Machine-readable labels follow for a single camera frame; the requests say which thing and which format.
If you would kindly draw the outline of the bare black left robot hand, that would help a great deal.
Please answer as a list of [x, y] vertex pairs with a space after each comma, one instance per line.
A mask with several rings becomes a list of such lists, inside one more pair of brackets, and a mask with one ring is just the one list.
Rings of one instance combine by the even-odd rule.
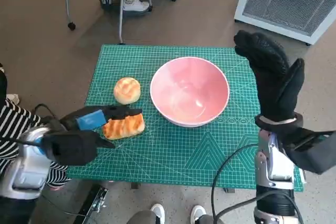
[[67, 130], [95, 130], [101, 128], [104, 139], [98, 146], [115, 148], [114, 140], [136, 136], [145, 129], [142, 109], [127, 105], [86, 106], [60, 120]]

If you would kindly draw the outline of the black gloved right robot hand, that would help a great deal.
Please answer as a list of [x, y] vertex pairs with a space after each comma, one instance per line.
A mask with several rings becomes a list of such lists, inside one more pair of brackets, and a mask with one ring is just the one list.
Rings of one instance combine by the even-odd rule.
[[260, 115], [273, 122], [294, 119], [304, 60], [298, 58], [290, 65], [283, 48], [262, 33], [239, 30], [234, 42], [236, 53], [249, 61], [255, 75]]

